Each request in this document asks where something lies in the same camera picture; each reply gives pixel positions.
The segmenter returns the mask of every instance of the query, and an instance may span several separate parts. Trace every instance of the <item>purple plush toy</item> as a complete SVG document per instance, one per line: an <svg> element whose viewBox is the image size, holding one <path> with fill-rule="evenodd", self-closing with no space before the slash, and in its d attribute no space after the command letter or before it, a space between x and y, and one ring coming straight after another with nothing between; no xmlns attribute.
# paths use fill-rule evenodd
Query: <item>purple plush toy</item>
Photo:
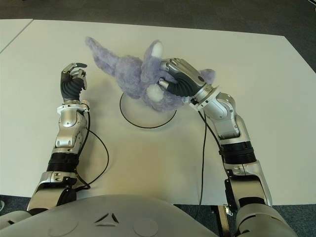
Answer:
<svg viewBox="0 0 316 237"><path fill-rule="evenodd" d="M122 91L131 98L142 98L157 111L175 110L184 105L185 97L173 95L157 84L159 78L177 83L170 74L160 69L162 43L159 40L146 50L143 62L129 55L118 57L90 37L86 38L85 43L92 50L96 65L114 76ZM204 69L200 73L208 84L212 84L215 77L213 70Z"/></svg>

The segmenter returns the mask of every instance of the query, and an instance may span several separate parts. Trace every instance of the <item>floor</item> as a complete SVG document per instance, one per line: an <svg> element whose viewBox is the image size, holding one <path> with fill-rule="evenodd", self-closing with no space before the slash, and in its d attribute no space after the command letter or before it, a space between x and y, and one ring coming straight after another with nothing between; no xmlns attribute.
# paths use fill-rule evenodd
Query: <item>floor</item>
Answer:
<svg viewBox="0 0 316 237"><path fill-rule="evenodd" d="M0 18L33 18L239 31L285 36L316 72L316 12L307 0L1 0ZM0 215L29 198L1 196ZM190 215L197 207L177 205ZM275 206L299 237L316 236L316 205ZM197 218L218 233L215 214Z"/></svg>

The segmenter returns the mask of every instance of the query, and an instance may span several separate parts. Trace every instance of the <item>fluffy toy ear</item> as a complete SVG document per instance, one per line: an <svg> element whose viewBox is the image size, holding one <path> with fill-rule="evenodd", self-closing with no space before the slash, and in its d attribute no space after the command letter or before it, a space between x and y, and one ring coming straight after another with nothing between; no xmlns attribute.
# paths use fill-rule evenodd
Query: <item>fluffy toy ear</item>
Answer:
<svg viewBox="0 0 316 237"><path fill-rule="evenodd" d="M85 44L91 49L96 65L104 72L115 76L116 64L119 60L114 53L102 47L96 40L85 38Z"/></svg>
<svg viewBox="0 0 316 237"><path fill-rule="evenodd" d="M203 79L207 84L213 84L215 80L215 71L212 69L204 69L200 71Z"/></svg>
<svg viewBox="0 0 316 237"><path fill-rule="evenodd" d="M159 78L156 76L161 64L162 43L155 40L146 50L144 62L142 64L141 82L145 84L157 83Z"/></svg>

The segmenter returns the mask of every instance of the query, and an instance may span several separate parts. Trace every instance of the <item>table surface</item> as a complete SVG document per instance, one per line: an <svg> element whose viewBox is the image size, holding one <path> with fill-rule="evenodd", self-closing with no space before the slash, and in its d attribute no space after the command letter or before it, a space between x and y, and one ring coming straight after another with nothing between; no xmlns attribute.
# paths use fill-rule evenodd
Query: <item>table surface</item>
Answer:
<svg viewBox="0 0 316 237"><path fill-rule="evenodd" d="M0 19L0 52L32 21L32 19Z"/></svg>
<svg viewBox="0 0 316 237"><path fill-rule="evenodd" d="M98 69L84 44L91 36L117 55L143 56L153 40L165 58L180 57L217 72L214 85L231 94L244 118L273 202L316 203L314 126L316 75L282 36L106 23L34 20L0 55L0 193L30 197L46 170L58 132L61 70L88 64L91 130L110 152L107 172L79 198L140 194L170 203L197 204L204 126L189 106L167 125L145 130L124 120L121 89ZM208 134L203 204L226 203L225 173ZM87 181L106 156L90 136L78 170Z"/></svg>

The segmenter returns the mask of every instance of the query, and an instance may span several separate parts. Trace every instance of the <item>black cable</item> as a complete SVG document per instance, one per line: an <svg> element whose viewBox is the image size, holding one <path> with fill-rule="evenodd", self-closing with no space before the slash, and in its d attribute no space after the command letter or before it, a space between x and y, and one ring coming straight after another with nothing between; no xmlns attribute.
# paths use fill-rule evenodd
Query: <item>black cable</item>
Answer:
<svg viewBox="0 0 316 237"><path fill-rule="evenodd" d="M96 181L98 178L100 178L100 176L101 176L101 175L106 171L106 169L108 168L109 162L110 162L110 156L109 156L108 148L106 147L106 145L104 144L104 142L101 140L101 138L100 138L97 134L95 134L95 133L92 132L92 131L90 131L90 132L91 132L94 136L96 136L96 138L98 138L99 141L102 143L104 149L105 149L106 152L107 152L108 161L107 161L107 164L106 164L105 168L103 169L103 171L102 171L94 180L92 180L90 183L88 183L89 185L92 184L94 181Z"/></svg>
<svg viewBox="0 0 316 237"><path fill-rule="evenodd" d="M215 142L216 142L216 144L217 144L217 146L218 146L218 149L219 149L219 151L221 151L221 150L222 150L221 145L219 144L219 141L218 141L218 139L217 139L215 133L213 132L212 128L208 125L208 123L207 123L207 121L206 121L206 118L205 118L205 119L203 118L203 115L201 114L200 111L198 111L198 114L199 114L199 116L201 117L201 119L203 120L203 122L205 123L205 125L207 126L208 130L212 133L212 135L213 135L213 137L214 137L214 139L215 139ZM223 157L223 156L221 156L221 157L222 157L223 168L224 168L224 170L225 170L225 167L224 167L224 157Z"/></svg>
<svg viewBox="0 0 316 237"><path fill-rule="evenodd" d="M217 146L218 146L218 149L221 151L221 150L222 150L221 145L219 144L215 133L213 132L213 130L212 130L212 129L210 128L210 126L208 125L208 123L207 123L207 121L206 121L206 118L205 118L205 119L203 118L203 115L201 114L200 111L198 111L198 114L200 115L201 119L204 121L204 123L205 123L205 125L207 126L208 130L212 133L212 135L213 135L213 137L214 137L214 139L215 139L215 141L216 141L216 144L217 144Z"/></svg>
<svg viewBox="0 0 316 237"><path fill-rule="evenodd" d="M90 189L90 188L91 188L91 187L90 187L90 184L92 184L94 181L96 181L98 178L100 178L100 176L101 176L102 174L104 174L104 172L105 172L106 169L108 168L109 162L110 162L110 155L109 155L108 148L106 147L106 145L104 144L104 142L102 141L102 139L101 139L97 134L95 134L93 131L89 130L89 132L91 132L91 133L92 133L97 139L99 139L99 141L102 143L102 145L103 145L105 151L107 152L108 160L107 160L107 164L106 164L105 168L103 169L103 171L102 171L94 180L92 180L91 182L86 183L86 182L78 175L78 178L80 177L79 180L80 180L84 185L75 188L75 191L76 191L76 192L78 192L78 191L80 191L80 190L88 190L88 189Z"/></svg>
<svg viewBox="0 0 316 237"><path fill-rule="evenodd" d="M176 113L177 113L177 111L175 111L174 114L173 114L173 116L171 117L171 119L169 119L167 122L165 122L165 123L163 123L163 124L161 124L161 125L158 125L158 126L155 126L155 127L142 127L142 126L139 126L139 125L136 125L136 124L132 123L131 121L129 121L129 120L127 119L127 117L125 117L125 115L124 115L124 113L123 113L123 111L122 111L122 107L121 107L121 101L122 101L123 95L124 95L124 93L122 94L122 96L120 97L120 100L119 100L119 110L120 110L120 113L122 114L122 116L124 117L124 119L125 119L126 121L128 121L131 125L134 125L135 127L146 128L146 129L152 129L152 128L162 127L162 126L166 125L167 123L169 123L169 122L173 119L173 117L176 115Z"/></svg>
<svg viewBox="0 0 316 237"><path fill-rule="evenodd" d="M80 158L80 155L81 155L81 152L85 146L85 143L87 142L87 139L88 139L88 136L89 136L89 131L90 131L90 125L91 125L91 118L90 118L90 112L87 112L88 114L88 128L87 128L87 133L85 135L85 138L84 138L84 141L83 141L83 144L80 148L80 150L78 151L78 158ZM80 180L80 182L82 182L84 184L84 187L85 188L82 188L82 189L90 189L90 185L84 180L81 178L81 176L78 174L77 172L77 168L75 169L75 174L77 176L77 178Z"/></svg>
<svg viewBox="0 0 316 237"><path fill-rule="evenodd" d="M202 152L201 196L200 196L200 199L199 199L198 209L197 209L196 216L194 217L194 219L197 219L197 217L198 217L198 213L199 213L199 210L200 210L200 208L201 208L202 198L203 198L203 183L204 183L204 153L205 153L205 142L206 142L206 132L207 132L206 128L207 128L207 123L205 122L204 141L203 141L203 152Z"/></svg>

